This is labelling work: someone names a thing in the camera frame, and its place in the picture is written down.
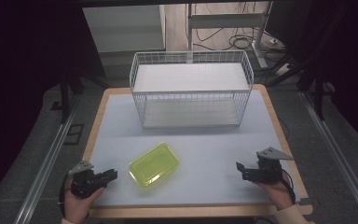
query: white cabinet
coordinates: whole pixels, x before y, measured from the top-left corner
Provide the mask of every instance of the white cabinet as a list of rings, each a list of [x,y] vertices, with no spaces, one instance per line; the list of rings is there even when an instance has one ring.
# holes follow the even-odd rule
[[[165,49],[164,6],[85,7],[98,52]]]

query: yellow plastic container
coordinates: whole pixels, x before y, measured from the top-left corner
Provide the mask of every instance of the yellow plastic container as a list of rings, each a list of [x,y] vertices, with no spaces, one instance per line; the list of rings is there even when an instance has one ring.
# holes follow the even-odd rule
[[[179,160],[166,143],[160,143],[130,163],[132,178],[148,188],[179,165]]]

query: human hand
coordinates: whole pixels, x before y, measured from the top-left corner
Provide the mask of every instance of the human hand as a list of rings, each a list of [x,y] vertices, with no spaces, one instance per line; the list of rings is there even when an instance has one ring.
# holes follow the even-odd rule
[[[287,174],[283,172],[282,175],[283,175],[283,179],[288,183],[289,178]],[[275,207],[277,208],[278,211],[293,205],[292,199],[290,198],[289,191],[284,186],[284,184],[281,183],[281,181],[273,185],[268,185],[263,183],[255,183],[255,184],[266,191],[266,193],[268,194],[272,202],[275,204]]]
[[[86,199],[76,197],[71,190],[65,192],[65,219],[73,223],[82,223],[89,214],[92,203],[103,194],[104,188],[97,189]]]

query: white wire basket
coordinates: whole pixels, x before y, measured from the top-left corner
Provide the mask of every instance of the white wire basket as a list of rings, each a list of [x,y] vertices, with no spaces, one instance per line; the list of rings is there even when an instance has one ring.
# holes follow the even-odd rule
[[[239,126],[253,83],[243,50],[138,52],[130,74],[144,128]]]

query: wooden table edge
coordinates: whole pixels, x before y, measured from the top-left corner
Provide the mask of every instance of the wooden table edge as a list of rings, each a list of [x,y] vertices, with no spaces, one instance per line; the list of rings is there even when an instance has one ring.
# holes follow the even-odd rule
[[[284,137],[281,124],[275,114],[272,102],[269,99],[266,87],[260,84],[254,84],[254,90],[261,92],[264,102],[266,104],[269,116],[275,132],[278,135],[282,146],[282,151],[288,155],[292,155],[289,145]],[[103,93],[100,106],[97,111],[92,129],[89,135],[89,141],[86,144],[86,149],[83,154],[83,160],[89,161],[92,150],[94,149],[95,141],[98,131],[101,126],[103,114],[106,109],[106,104],[109,96],[113,94],[131,94],[130,88],[114,88],[107,89]],[[304,187],[301,176],[294,161],[288,162],[289,168],[292,172],[294,184],[297,186],[300,198],[307,199],[308,193]],[[311,204],[300,205],[301,214],[309,215],[313,211]],[[274,205],[265,204],[246,204],[246,205],[216,205],[216,206],[164,206],[164,207],[98,207],[91,208],[89,217],[97,218],[136,218],[136,217],[257,217],[257,216],[271,216],[275,213]]]

